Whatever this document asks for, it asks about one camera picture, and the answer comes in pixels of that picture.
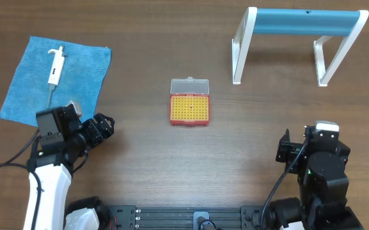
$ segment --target wooden table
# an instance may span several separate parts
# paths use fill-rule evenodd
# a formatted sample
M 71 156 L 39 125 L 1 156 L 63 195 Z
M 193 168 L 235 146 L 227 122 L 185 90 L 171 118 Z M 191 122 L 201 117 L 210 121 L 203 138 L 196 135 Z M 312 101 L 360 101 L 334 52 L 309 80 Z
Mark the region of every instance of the wooden table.
M 311 36 L 254 36 L 233 86 L 230 42 L 248 6 L 369 10 L 369 1 L 0 1 L 0 109 L 30 36 L 109 47 L 97 111 L 118 134 L 90 153 L 68 203 L 260 204 L 284 169 L 275 154 L 285 129 L 301 142 L 303 126 L 324 119 L 352 148 L 348 205 L 369 229 L 369 19 L 326 88 L 317 86 Z M 324 47 L 326 61 L 339 43 Z M 210 80 L 208 127 L 169 125 L 170 80 L 188 76 Z M 0 120 L 0 162 L 34 131 Z M 27 172 L 0 169 L 0 228 L 22 228 L 28 195 Z M 274 198 L 298 195 L 288 175 Z

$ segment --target blue mat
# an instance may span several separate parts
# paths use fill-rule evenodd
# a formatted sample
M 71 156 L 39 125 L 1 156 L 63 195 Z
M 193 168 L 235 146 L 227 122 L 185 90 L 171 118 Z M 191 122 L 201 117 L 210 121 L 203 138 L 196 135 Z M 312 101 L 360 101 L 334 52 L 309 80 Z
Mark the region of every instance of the blue mat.
M 48 78 L 54 59 L 48 50 L 58 49 L 60 45 L 64 46 L 67 57 L 59 86 L 52 94 L 51 108 L 75 101 L 82 109 L 82 122 L 93 117 L 112 50 L 32 36 L 13 75 L 1 119 L 37 126 L 35 114 L 46 109 Z

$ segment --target box lid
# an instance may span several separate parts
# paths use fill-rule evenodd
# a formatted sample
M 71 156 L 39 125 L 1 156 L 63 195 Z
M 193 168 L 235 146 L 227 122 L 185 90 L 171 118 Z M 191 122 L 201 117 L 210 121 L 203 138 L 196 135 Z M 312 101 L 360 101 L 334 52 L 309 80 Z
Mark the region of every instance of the box lid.
M 170 94 L 186 94 L 194 93 L 197 95 L 208 95 L 210 88 L 207 79 L 193 79 L 188 77 L 186 79 L 172 79 Z

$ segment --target brown wooden surface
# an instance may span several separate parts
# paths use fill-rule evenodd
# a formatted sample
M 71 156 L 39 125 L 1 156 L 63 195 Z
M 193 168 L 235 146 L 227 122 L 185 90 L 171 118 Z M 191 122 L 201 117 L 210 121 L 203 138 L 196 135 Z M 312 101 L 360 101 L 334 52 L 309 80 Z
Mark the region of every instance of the brown wooden surface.
M 326 119 L 352 148 L 348 205 L 369 229 L 369 19 L 326 88 L 317 86 L 311 36 L 254 36 L 233 86 L 230 42 L 248 6 L 369 10 L 369 1 L 0 1 L 0 109 L 29 36 L 109 47 L 97 111 L 116 120 L 119 135 L 91 152 L 67 202 L 262 203 L 283 171 L 274 159 L 285 129 L 303 141 L 304 125 Z M 338 44 L 325 46 L 328 61 Z M 210 80 L 208 127 L 169 125 L 170 80 L 187 76 Z M 0 162 L 34 131 L 0 120 Z M 26 172 L 0 169 L 0 228 L 22 228 L 28 195 Z M 298 195 L 288 175 L 275 199 Z

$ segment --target white frame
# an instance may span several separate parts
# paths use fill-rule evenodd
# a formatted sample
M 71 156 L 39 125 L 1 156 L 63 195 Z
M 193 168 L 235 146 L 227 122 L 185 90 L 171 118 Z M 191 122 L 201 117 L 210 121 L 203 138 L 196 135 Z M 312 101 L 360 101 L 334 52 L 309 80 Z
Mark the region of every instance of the white frame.
M 339 67 L 350 47 L 355 42 L 357 36 L 365 25 L 369 11 L 359 10 L 360 16 L 355 26 L 348 36 L 343 37 L 338 51 L 335 54 L 328 69 L 325 70 L 323 44 L 332 38 L 332 36 L 322 36 L 317 41 L 313 42 L 313 50 L 315 53 L 315 66 L 317 68 L 317 79 L 319 87 L 326 87 L 331 80 L 336 69 Z M 249 44 L 253 35 L 257 7 L 249 7 L 242 17 L 240 26 L 232 40 L 232 74 L 233 84 L 241 84 L 242 71 L 247 58 Z

